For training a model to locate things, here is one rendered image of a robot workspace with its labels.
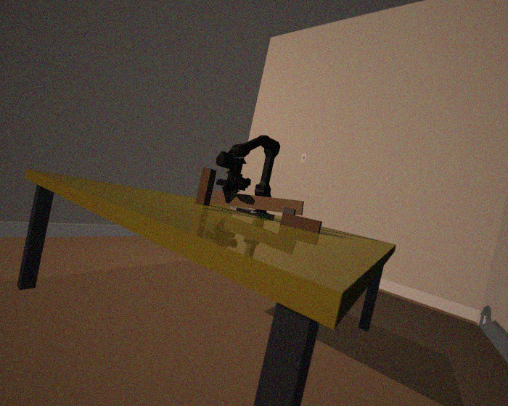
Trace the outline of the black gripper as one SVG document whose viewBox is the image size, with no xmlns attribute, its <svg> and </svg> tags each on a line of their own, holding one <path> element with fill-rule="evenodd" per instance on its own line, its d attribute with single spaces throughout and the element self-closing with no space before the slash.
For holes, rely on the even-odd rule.
<svg viewBox="0 0 508 406">
<path fill-rule="evenodd" d="M 216 181 L 216 184 L 224 186 L 224 187 L 221 187 L 221 188 L 224 191 L 224 196 L 225 196 L 226 203 L 229 203 L 229 199 L 230 199 L 230 196 L 231 196 L 232 193 L 236 194 L 237 192 L 239 192 L 239 190 L 245 191 L 245 188 L 242 187 L 238 183 L 233 183 L 233 180 L 234 180 L 234 177 L 236 176 L 236 174 L 239 173 L 239 175 L 241 175 L 240 171 L 229 170 L 226 173 L 228 173 L 227 180 L 218 179 Z"/>
</svg>

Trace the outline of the long brown wooden rail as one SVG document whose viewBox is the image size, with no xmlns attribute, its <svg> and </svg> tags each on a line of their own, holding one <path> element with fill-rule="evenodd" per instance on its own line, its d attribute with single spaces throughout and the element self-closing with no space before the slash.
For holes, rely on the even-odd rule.
<svg viewBox="0 0 508 406">
<path fill-rule="evenodd" d="M 232 193 L 229 203 L 226 203 L 224 193 L 214 191 L 213 203 L 272 212 L 284 212 L 284 208 L 287 207 L 295 210 L 294 215 L 302 215 L 304 201 Z"/>
</svg>

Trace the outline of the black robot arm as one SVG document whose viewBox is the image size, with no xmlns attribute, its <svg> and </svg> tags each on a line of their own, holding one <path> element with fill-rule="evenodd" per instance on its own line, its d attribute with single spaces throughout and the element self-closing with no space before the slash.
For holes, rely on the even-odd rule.
<svg viewBox="0 0 508 406">
<path fill-rule="evenodd" d="M 266 155 L 263 172 L 261 176 L 261 182 L 255 185 L 255 196 L 266 196 L 271 197 L 271 188 L 269 185 L 269 181 L 271 178 L 271 171 L 274 164 L 274 158 L 278 155 L 280 150 L 280 144 L 278 141 L 275 141 L 272 138 L 269 138 L 267 135 L 262 135 L 257 138 L 254 138 L 251 141 L 248 141 L 244 144 L 235 144 L 232 148 L 226 153 L 221 152 L 216 158 L 216 164 L 221 167 L 228 168 L 230 170 L 240 171 L 242 169 L 242 164 L 246 164 L 244 158 L 235 158 L 235 157 L 245 157 L 250 151 L 258 146 L 262 146 L 264 148 L 264 153 Z M 242 187 L 247 188 L 251 184 L 251 180 L 249 178 L 243 178 L 242 174 L 236 174 L 234 177 L 233 183 L 238 183 Z"/>
</svg>

